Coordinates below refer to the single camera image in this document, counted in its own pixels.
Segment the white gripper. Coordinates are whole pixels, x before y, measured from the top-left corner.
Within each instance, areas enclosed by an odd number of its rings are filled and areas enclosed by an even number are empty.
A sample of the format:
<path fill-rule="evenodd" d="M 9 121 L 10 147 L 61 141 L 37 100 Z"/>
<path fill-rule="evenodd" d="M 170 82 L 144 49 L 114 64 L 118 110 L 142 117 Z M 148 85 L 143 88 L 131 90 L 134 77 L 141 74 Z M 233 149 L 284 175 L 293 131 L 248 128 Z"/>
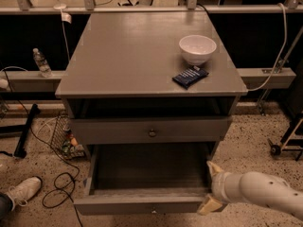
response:
<path fill-rule="evenodd" d="M 211 190 L 214 196 L 211 194 L 205 196 L 197 209 L 199 215 L 221 212 L 226 203 L 245 202 L 241 193 L 242 174 L 226 172 L 211 161 L 207 161 L 206 164 L 212 179 Z"/>

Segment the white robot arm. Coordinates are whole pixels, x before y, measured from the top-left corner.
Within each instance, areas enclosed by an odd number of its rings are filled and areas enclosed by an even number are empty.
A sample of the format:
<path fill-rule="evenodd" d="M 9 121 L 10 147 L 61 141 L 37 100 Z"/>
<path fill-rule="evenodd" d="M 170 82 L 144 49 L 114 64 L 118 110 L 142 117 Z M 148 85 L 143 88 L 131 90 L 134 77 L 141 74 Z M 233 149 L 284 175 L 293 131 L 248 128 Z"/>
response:
<path fill-rule="evenodd" d="M 228 203 L 250 203 L 274 209 L 303 220 L 303 193 L 294 190 L 282 178 L 250 171 L 236 174 L 224 171 L 207 161 L 211 176 L 211 193 L 200 204 L 197 213 L 205 216 Z"/>

